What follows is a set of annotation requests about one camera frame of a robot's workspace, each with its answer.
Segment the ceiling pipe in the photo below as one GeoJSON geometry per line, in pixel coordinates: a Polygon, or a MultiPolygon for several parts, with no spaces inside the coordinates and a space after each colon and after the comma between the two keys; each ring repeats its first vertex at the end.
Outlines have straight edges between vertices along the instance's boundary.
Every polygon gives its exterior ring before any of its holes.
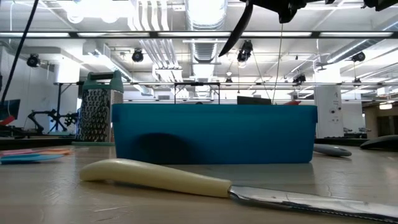
{"type": "MultiPolygon", "coordinates": [[[[346,0],[341,0],[341,2],[338,3],[337,7],[341,7],[345,2],[346,2],[346,0]]],[[[322,19],[321,19],[320,21],[318,21],[318,22],[312,27],[311,30],[316,30],[317,28],[319,28],[330,16],[332,16],[332,15],[336,12],[337,7],[336,7],[336,9],[332,10],[331,12],[325,14],[325,16],[323,16],[322,19]]],[[[316,59],[318,58],[318,54],[312,55],[312,56],[309,58],[309,60],[312,60],[312,61],[316,60],[316,59]]],[[[301,63],[298,67],[295,67],[292,71],[290,71],[290,73],[286,74],[286,75],[284,76],[284,78],[287,77],[287,76],[289,76],[290,74],[294,74],[293,77],[295,77],[296,75],[299,75],[299,74],[301,73],[301,71],[304,71],[304,70],[306,70],[306,69],[308,69],[308,68],[310,68],[310,67],[312,67],[312,66],[313,66],[313,63],[312,63],[312,62],[303,62],[303,63],[301,63]]]]}
{"type": "Polygon", "coordinates": [[[379,70],[373,71],[373,72],[368,72],[362,75],[358,75],[357,78],[360,78],[362,81],[364,80],[368,80],[370,78],[374,78],[374,77],[379,77],[381,75],[385,75],[387,73],[392,73],[394,70],[398,69],[398,62],[393,63],[391,65],[388,65],[384,68],[381,68],[379,70]]]}
{"type": "MultiPolygon", "coordinates": [[[[162,8],[162,27],[163,30],[169,31],[169,25],[167,22],[167,0],[160,0],[161,3],[161,8],[162,8]]],[[[167,39],[165,40],[166,48],[170,52],[170,56],[172,58],[173,64],[175,68],[180,68],[180,65],[178,64],[177,60],[177,55],[174,50],[174,44],[172,42],[172,39],[167,39]]]]}
{"type": "MultiPolygon", "coordinates": [[[[188,29],[199,31],[222,30],[226,17],[228,0],[185,0],[185,15],[188,29]]],[[[207,63],[192,65],[192,72],[199,82],[211,80],[215,66],[209,65],[216,57],[218,44],[191,44],[192,62],[207,63]]],[[[208,96],[210,87],[195,88],[198,96],[208,96]]]]}
{"type": "MultiPolygon", "coordinates": [[[[398,30],[398,16],[394,16],[381,25],[377,26],[374,30],[382,31],[397,31],[398,30]]],[[[338,63],[344,59],[350,58],[363,50],[366,50],[373,45],[382,42],[384,39],[368,39],[368,40],[355,40],[348,45],[340,48],[336,52],[331,53],[326,59],[326,65],[338,63]]]]}
{"type": "MultiPolygon", "coordinates": [[[[142,15],[141,15],[141,23],[142,26],[144,27],[144,30],[150,31],[151,28],[148,23],[148,2],[147,0],[141,1],[142,4],[142,15]]],[[[162,68],[167,68],[167,62],[166,59],[163,56],[162,51],[159,49],[159,46],[157,45],[155,40],[148,40],[150,45],[148,47],[155,53],[155,56],[162,62],[162,68]]]]}
{"type": "MultiPolygon", "coordinates": [[[[157,7],[157,0],[150,0],[151,3],[151,8],[152,8],[152,17],[151,17],[151,23],[152,26],[154,28],[154,30],[159,31],[160,30],[160,26],[159,26],[159,22],[158,22],[158,18],[157,18],[157,11],[158,11],[158,7],[157,7]]],[[[169,67],[174,68],[175,65],[172,61],[172,57],[170,55],[170,52],[168,51],[168,48],[166,47],[165,41],[164,39],[162,40],[155,40],[157,42],[157,45],[161,45],[164,49],[167,61],[169,62],[169,67]]]]}
{"type": "Polygon", "coordinates": [[[43,0],[39,0],[39,3],[43,5],[44,8],[49,10],[55,17],[57,17],[61,22],[63,22],[67,27],[69,27],[73,31],[77,31],[76,28],[74,28],[68,21],[66,21],[62,16],[60,16],[58,13],[56,13],[47,3],[45,3],[43,0]]]}
{"type": "MultiPolygon", "coordinates": [[[[132,24],[134,26],[130,26],[131,30],[135,30],[137,29],[138,31],[143,31],[144,29],[141,26],[141,23],[139,21],[139,5],[138,5],[138,0],[131,0],[131,4],[134,7],[135,12],[132,15],[132,24]]],[[[157,68],[162,68],[162,63],[160,62],[160,60],[155,56],[155,52],[150,49],[149,46],[149,42],[148,40],[140,40],[139,43],[142,45],[142,47],[145,49],[145,51],[147,52],[149,58],[152,60],[152,62],[155,63],[155,66],[157,68]]]]}

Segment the cream knife handle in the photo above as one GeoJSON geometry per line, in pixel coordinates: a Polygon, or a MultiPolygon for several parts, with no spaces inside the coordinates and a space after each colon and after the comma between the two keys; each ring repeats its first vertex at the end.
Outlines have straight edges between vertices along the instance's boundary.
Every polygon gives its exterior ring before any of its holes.
{"type": "Polygon", "coordinates": [[[129,159],[107,159],[85,166],[80,179],[114,180],[212,197],[229,197],[230,180],[217,179],[129,159]]]}

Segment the fluorescent light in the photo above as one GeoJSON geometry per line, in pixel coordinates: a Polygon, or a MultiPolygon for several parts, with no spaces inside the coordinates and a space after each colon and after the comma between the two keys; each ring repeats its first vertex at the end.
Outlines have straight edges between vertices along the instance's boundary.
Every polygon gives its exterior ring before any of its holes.
{"type": "Polygon", "coordinates": [[[320,37],[390,37],[393,32],[322,32],[320,37]]]}
{"type": "Polygon", "coordinates": [[[379,108],[380,108],[380,110],[389,110],[389,109],[392,109],[392,104],[390,104],[390,103],[380,104],[379,108]]]}
{"type": "Polygon", "coordinates": [[[174,85],[174,83],[138,83],[139,85],[174,85]]]}
{"type": "MultiPolygon", "coordinates": [[[[23,32],[0,32],[0,37],[22,37],[23,32]]],[[[67,32],[28,32],[26,37],[69,37],[67,32]]]]}
{"type": "Polygon", "coordinates": [[[159,37],[228,37],[230,32],[159,32],[159,37]]]}
{"type": "MultiPolygon", "coordinates": [[[[283,32],[282,37],[309,37],[311,32],[283,32]]],[[[280,37],[280,32],[243,32],[242,37],[280,37]]]]}
{"type": "Polygon", "coordinates": [[[217,44],[226,43],[226,40],[182,40],[184,44],[217,44]]]}
{"type": "Polygon", "coordinates": [[[221,85],[255,85],[256,83],[220,83],[221,85]]]}
{"type": "Polygon", "coordinates": [[[148,32],[78,32],[80,37],[149,37],[148,32]]]}

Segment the blue container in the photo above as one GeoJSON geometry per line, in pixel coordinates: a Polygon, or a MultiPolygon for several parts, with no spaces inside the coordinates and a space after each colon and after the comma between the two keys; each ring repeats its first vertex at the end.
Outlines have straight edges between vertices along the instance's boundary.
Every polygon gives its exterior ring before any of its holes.
{"type": "Polygon", "coordinates": [[[316,106],[113,105],[118,158],[153,164],[307,163],[316,106]]]}

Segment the desk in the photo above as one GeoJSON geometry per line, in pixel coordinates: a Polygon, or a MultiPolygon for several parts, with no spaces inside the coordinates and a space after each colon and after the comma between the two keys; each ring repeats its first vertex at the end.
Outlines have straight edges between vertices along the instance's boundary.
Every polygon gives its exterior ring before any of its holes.
{"type": "MultiPolygon", "coordinates": [[[[114,148],[65,147],[75,153],[41,164],[0,166],[0,223],[373,223],[126,184],[80,183],[79,170],[115,157],[114,148]]],[[[348,149],[350,159],[314,154],[310,164],[171,167],[239,185],[398,205],[398,152],[348,149]]]]}

